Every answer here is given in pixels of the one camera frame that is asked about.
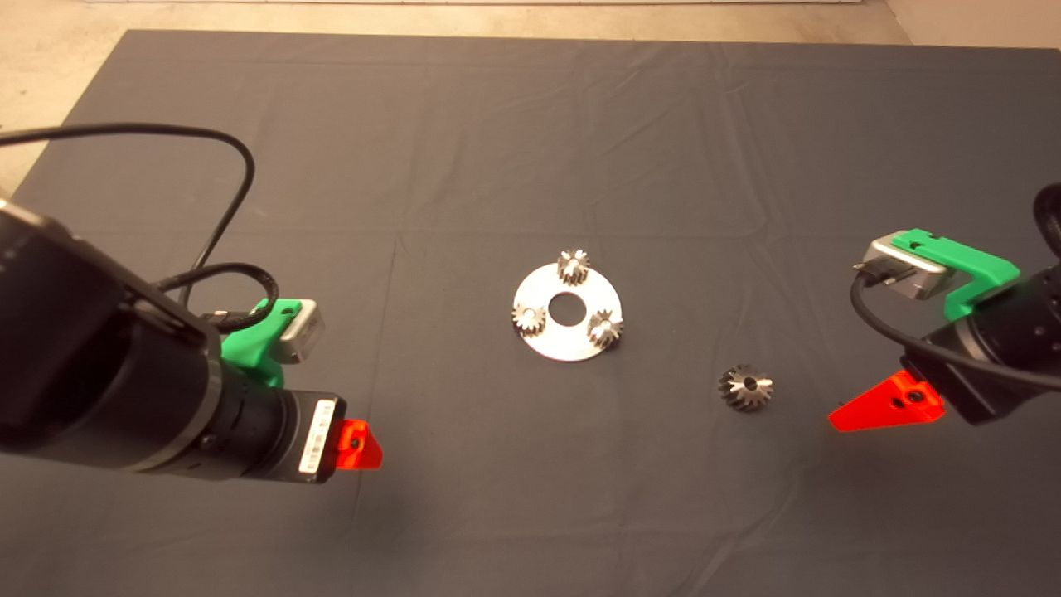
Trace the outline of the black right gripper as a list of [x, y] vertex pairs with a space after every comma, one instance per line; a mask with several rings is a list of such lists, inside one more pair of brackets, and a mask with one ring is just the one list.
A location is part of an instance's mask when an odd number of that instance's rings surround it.
[[[936, 330], [924, 341], [966, 357], [991, 359], [988, 349], [971, 330]], [[901, 362], [914, 374], [895, 371], [839, 405], [829, 414], [834, 431], [882, 431], [935, 423], [945, 415], [943, 400], [971, 425], [996, 422], [1020, 407], [1020, 387], [1012, 388], [1001, 379], [962, 369], [909, 348]]]

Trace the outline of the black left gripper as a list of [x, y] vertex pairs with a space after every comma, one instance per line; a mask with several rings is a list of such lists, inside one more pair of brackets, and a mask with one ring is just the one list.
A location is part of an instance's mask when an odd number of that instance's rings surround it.
[[384, 453], [364, 420], [347, 419], [346, 402], [321, 391], [284, 391], [280, 439], [268, 456], [268, 480], [323, 484], [337, 471], [378, 471]]

